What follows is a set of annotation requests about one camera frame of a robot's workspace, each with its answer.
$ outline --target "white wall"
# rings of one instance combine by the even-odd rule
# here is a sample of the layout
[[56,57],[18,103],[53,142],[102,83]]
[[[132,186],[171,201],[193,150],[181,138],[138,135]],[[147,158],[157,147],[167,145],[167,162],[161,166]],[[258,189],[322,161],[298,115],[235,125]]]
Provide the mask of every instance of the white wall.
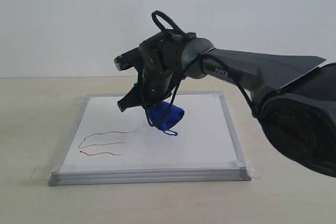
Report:
[[217,48],[336,61],[336,0],[0,0],[0,77],[116,76],[159,9]]

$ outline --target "whiteboard frame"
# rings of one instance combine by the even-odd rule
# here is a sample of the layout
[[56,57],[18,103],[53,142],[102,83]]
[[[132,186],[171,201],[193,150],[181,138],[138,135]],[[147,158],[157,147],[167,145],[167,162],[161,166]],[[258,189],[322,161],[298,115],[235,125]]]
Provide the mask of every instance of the whiteboard frame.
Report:
[[79,113],[75,123],[72,126],[67,137],[66,145],[61,153],[58,163],[50,173],[48,180],[49,186],[58,185],[87,185],[87,184],[115,184],[115,183],[150,183],[150,182],[182,182],[182,181],[216,181],[216,180],[245,180],[251,181],[251,177],[247,171],[246,160],[243,150],[239,143],[238,135],[234,127],[234,123],[225,100],[224,92],[219,91],[194,91],[194,92],[178,92],[177,95],[184,94],[216,94],[219,97],[223,108],[224,117],[226,119],[233,145],[238,159],[238,168],[199,168],[199,169],[156,169],[153,170],[134,170],[134,171],[111,171],[111,172],[77,172],[73,174],[60,174],[62,165],[64,164],[67,153],[75,138],[77,129],[81,119],[85,113],[87,104],[94,97],[123,97],[126,93],[106,93],[106,94],[89,94],[83,97]]

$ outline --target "beige table surface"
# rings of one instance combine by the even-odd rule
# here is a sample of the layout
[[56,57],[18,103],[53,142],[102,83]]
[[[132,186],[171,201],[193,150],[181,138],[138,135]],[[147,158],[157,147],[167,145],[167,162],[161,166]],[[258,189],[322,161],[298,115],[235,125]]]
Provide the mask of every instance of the beige table surface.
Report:
[[134,77],[0,79],[0,223],[336,223],[336,179],[278,154],[242,95],[222,81],[185,80],[184,91],[224,90],[251,182],[48,187],[78,101],[127,92]]

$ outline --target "red drawing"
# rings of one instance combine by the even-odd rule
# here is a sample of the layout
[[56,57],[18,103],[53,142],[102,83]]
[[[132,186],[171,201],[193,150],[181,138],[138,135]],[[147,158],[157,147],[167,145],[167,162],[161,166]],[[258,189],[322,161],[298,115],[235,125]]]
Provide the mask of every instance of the red drawing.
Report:
[[[120,133],[120,134],[128,134],[128,133],[134,133],[134,132],[137,132],[137,131],[129,131],[129,132],[121,132],[121,131],[109,131],[109,132],[104,132],[104,133],[95,133],[95,134],[92,134],[92,135],[89,135],[87,137],[84,138],[84,140],[78,145],[78,148],[79,149],[83,149],[83,148],[87,148],[87,147],[90,147],[90,146],[104,146],[104,145],[110,145],[110,144],[125,144],[125,142],[113,142],[113,143],[107,143],[107,144],[90,144],[90,145],[87,145],[87,146],[82,146],[82,144],[89,138],[89,137],[92,137],[94,135],[104,135],[104,134],[109,134],[109,133]],[[112,153],[112,152],[100,152],[100,153],[92,153],[92,154],[89,154],[89,153],[86,153],[84,151],[80,151],[80,153],[84,153],[85,155],[87,156],[96,156],[96,155],[99,155],[99,154],[110,154],[110,155],[113,155],[113,156],[121,156],[122,154],[116,154],[116,153]]]

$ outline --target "robotic arm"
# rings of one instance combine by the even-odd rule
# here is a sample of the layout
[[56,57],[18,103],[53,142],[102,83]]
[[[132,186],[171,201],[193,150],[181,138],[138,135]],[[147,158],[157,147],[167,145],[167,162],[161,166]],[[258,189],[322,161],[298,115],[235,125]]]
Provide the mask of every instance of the robotic arm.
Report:
[[[137,85],[118,102],[121,112],[141,106],[155,126],[169,113],[182,80],[210,75],[239,88],[277,151],[336,177],[336,63],[319,67],[325,59],[315,56],[217,49],[196,33],[182,31],[163,12],[153,12],[152,19],[160,32],[114,59],[119,71],[134,67],[138,72]],[[171,95],[167,111],[151,122],[148,109]]]

